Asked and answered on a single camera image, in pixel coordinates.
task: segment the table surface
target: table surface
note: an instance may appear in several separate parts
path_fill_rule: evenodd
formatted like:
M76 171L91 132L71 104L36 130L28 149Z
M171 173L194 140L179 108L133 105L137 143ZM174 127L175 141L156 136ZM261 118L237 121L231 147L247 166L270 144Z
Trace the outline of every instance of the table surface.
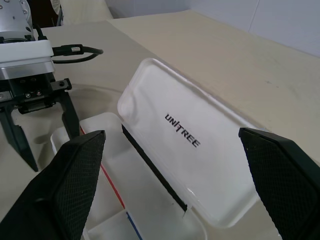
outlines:
M316 147L319 58L192 11L143 18L44 29L52 46L79 43L104 50L89 62L56 65L56 79L72 82L70 95L81 120L104 112L118 114L118 99L140 62L160 57L238 113L295 140L314 159L320 159ZM50 136L63 125L61 114L59 106L24 116L13 113L42 169L53 157ZM0 134L2 219L36 174L7 144L2 131ZM280 239L261 202L234 227L206 227L209 240Z

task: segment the cable connector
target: cable connector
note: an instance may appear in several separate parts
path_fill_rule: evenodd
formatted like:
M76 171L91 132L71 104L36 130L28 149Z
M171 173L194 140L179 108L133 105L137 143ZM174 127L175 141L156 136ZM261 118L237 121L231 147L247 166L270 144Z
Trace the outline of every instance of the cable connector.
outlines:
M72 44L72 45L63 45L58 47L53 47L54 57L57 56L73 56L73 55L83 55L83 45L82 44Z

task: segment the transparent lid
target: transparent lid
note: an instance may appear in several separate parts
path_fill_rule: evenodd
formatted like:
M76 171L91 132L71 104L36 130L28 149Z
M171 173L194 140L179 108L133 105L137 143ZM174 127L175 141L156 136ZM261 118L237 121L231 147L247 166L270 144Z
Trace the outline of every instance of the transparent lid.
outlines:
M156 59L118 102L124 125L180 198L212 226L233 226L259 199L240 127L255 128Z

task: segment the white wall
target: white wall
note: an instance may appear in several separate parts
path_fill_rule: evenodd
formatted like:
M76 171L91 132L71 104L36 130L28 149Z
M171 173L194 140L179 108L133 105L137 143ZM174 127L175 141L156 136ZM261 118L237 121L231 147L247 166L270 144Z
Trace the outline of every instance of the white wall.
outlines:
M191 9L320 57L319 0L189 0Z
M188 0L105 0L119 18L174 13L189 9Z

